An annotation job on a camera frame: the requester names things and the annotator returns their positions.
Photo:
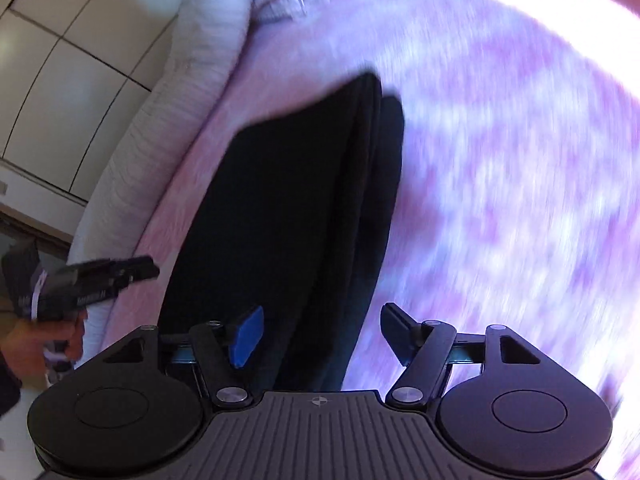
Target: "pink fabric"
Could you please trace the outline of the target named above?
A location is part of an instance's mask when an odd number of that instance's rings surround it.
[[[404,105],[402,181],[344,387],[384,393],[401,371],[379,332],[385,301],[461,332],[503,323],[619,406],[602,474],[640,478],[640,103],[494,0],[331,0],[307,11],[248,41],[140,241],[161,276],[121,296],[104,346],[158,319],[233,134],[374,67]]]

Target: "finger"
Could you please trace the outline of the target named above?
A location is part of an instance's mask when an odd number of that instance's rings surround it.
[[[31,337],[36,341],[68,341],[76,331],[76,324],[72,321],[36,322],[31,326]]]
[[[76,330],[82,329],[84,333],[84,321],[87,319],[86,310],[82,310],[78,313],[78,317],[76,317]]]
[[[84,325],[76,329],[65,350],[66,357],[71,361],[78,361],[82,357],[82,336],[84,336]]]
[[[34,355],[30,364],[29,375],[35,377],[38,375],[44,375],[46,372],[47,365],[44,362],[44,357],[40,354]]]

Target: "metal screw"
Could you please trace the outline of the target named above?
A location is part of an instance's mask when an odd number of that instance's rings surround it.
[[[222,402],[227,404],[234,404],[236,402],[242,402],[248,397],[246,390],[238,388],[236,386],[228,386],[218,390],[216,397]]]
[[[403,386],[402,388],[393,390],[391,396],[398,402],[410,404],[411,402],[418,402],[422,399],[422,392],[412,386]]]

